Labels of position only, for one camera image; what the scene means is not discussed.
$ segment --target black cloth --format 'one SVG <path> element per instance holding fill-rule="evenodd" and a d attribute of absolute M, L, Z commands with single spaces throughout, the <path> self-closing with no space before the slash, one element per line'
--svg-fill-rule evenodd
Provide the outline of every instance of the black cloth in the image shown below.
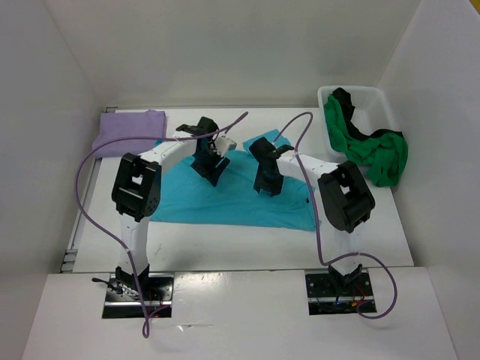
<path fill-rule="evenodd" d="M 355 107 L 352 105 L 352 96 L 350 95 L 350 93 L 342 88 L 337 88 L 331 94 L 335 99 L 337 99 L 338 103 L 340 104 L 343 119 L 345 120 L 346 130 L 353 139 L 356 139 L 358 141 L 365 141 L 366 139 L 379 138 L 383 134 L 387 133 L 393 133 L 398 135 L 399 137 L 404 138 L 404 135 L 401 131 L 393 131 L 389 129 L 379 129 L 373 132 L 371 135 L 365 135 L 364 133 L 360 132 L 360 130 L 357 129 L 357 127 L 352 123 L 353 110 L 355 110 Z"/>

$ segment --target white wall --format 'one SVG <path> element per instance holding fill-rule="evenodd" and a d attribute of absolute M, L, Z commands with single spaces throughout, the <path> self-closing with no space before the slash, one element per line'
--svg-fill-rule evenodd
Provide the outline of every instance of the white wall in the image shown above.
<path fill-rule="evenodd" d="M 315 105 L 378 83 L 419 0 L 46 3 L 103 105 Z"/>
<path fill-rule="evenodd" d="M 379 86 L 409 160 L 395 200 L 460 359 L 480 353 L 480 16 L 467 0 L 423 0 Z"/>
<path fill-rule="evenodd" d="M 99 106 L 42 1 L 0 1 L 0 49 L 0 357 L 10 360 L 59 270 Z"/>

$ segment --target folded purple towel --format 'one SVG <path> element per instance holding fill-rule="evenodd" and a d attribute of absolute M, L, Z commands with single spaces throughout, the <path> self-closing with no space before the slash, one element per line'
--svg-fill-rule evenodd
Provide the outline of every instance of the folded purple towel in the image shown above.
<path fill-rule="evenodd" d="M 100 134 L 92 148 L 120 137 L 165 137 L 167 121 L 164 111 L 105 112 L 100 116 Z M 96 158 L 112 158 L 127 152 L 139 154 L 155 146 L 155 140 L 125 140 L 98 149 Z"/>

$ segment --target white laundry basket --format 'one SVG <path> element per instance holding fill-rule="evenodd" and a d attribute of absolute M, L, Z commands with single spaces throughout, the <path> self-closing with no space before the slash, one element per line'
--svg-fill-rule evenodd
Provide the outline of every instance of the white laundry basket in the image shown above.
<path fill-rule="evenodd" d="M 370 86 L 322 86 L 318 90 L 318 104 L 320 111 L 320 121 L 323 126 L 327 152 L 332 161 L 342 163 L 347 159 L 343 152 L 335 151 L 330 144 L 329 132 L 325 119 L 323 105 L 329 99 L 329 95 L 337 88 L 342 88 L 352 95 L 352 105 L 355 107 L 352 123 L 365 135 L 370 135 L 379 129 L 390 129 L 399 131 L 395 124 L 392 111 L 387 103 L 385 95 L 378 88 Z"/>

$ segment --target teal towel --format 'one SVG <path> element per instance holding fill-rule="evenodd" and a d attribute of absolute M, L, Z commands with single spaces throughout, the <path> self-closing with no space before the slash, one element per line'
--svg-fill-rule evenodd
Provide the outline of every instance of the teal towel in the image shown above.
<path fill-rule="evenodd" d="M 277 135 L 278 130 L 259 135 L 244 142 L 244 149 L 260 137 L 273 141 Z M 290 143 L 281 136 L 275 145 L 283 144 Z M 229 151 L 227 157 L 231 161 L 217 187 L 190 167 L 193 157 L 175 165 L 162 178 L 160 205 L 151 220 L 315 230 L 314 210 L 303 181 L 286 177 L 280 195 L 258 194 L 254 190 L 258 167 L 254 157 L 239 150 Z"/>

